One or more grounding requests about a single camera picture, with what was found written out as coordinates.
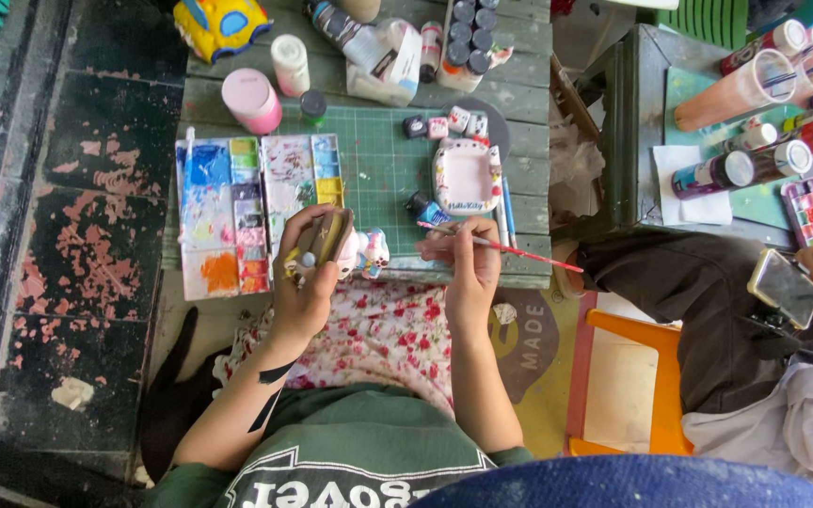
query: paint palette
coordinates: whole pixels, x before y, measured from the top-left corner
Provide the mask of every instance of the paint palette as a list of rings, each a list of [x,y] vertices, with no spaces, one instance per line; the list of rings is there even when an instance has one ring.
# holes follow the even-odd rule
[[[798,245],[813,247],[813,178],[785,183],[780,192]]]
[[[338,140],[327,135],[197,139],[175,143],[184,299],[271,290],[285,222],[305,206],[343,207]]]

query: dark trousers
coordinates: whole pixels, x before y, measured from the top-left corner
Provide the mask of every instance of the dark trousers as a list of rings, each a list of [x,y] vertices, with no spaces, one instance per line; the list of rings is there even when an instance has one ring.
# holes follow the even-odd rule
[[[788,364],[762,359],[756,339],[767,328],[749,319],[766,308],[746,289],[761,250],[742,238],[649,234],[580,244],[577,262],[587,289],[616,293],[658,323],[682,320],[683,413],[727,413],[770,395]]]

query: black bottle cap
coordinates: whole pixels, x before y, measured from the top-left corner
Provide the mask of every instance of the black bottle cap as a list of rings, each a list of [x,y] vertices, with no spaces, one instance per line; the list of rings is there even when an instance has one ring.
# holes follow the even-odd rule
[[[479,9],[475,14],[475,27],[482,30],[494,30],[494,25],[498,24],[498,16],[491,9]]]
[[[476,30],[472,33],[472,44],[470,46],[473,50],[487,53],[494,45],[494,39],[491,38],[491,32],[487,30]]]
[[[475,6],[465,0],[457,0],[451,13],[451,23],[471,24],[475,16]]]
[[[462,67],[469,61],[469,45],[466,42],[447,44],[447,64],[451,67]]]
[[[307,90],[300,96],[300,110],[307,117],[318,119],[325,114],[327,109],[325,96],[319,90]]]
[[[485,72],[488,72],[488,67],[491,65],[491,62],[488,60],[488,55],[479,50],[475,50],[469,55],[469,63],[466,64],[466,67],[469,68],[469,72],[475,74],[476,76],[481,76]]]
[[[429,64],[419,66],[419,80],[423,83],[431,83],[435,80],[435,68]]]
[[[472,27],[466,23],[451,24],[451,28],[447,31],[447,37],[450,42],[466,42],[468,44],[472,39]]]
[[[418,190],[406,200],[404,208],[406,208],[406,212],[415,219],[422,214],[422,211],[425,210],[429,202],[425,194],[422,193],[422,190]]]

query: person's left hand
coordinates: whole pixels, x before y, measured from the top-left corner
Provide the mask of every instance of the person's left hand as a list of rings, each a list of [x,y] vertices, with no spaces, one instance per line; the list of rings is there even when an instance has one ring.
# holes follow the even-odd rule
[[[269,332],[272,340],[303,341],[322,331],[331,311],[331,296],[338,282],[338,264],[328,261],[312,273],[302,289],[293,278],[285,277],[284,262],[312,220],[334,210],[331,203],[313,204],[287,220],[275,258],[275,321]]]

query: black cat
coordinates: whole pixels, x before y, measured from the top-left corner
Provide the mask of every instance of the black cat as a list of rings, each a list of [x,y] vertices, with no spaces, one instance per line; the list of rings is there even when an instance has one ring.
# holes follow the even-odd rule
[[[146,472],[154,482],[171,466],[175,448],[184,434],[209,407],[212,391],[221,388],[219,380],[212,376],[215,357],[231,353],[231,346],[213,352],[191,378],[175,382],[190,352],[198,315],[196,307],[187,312],[175,347],[159,368],[141,404],[140,452]]]

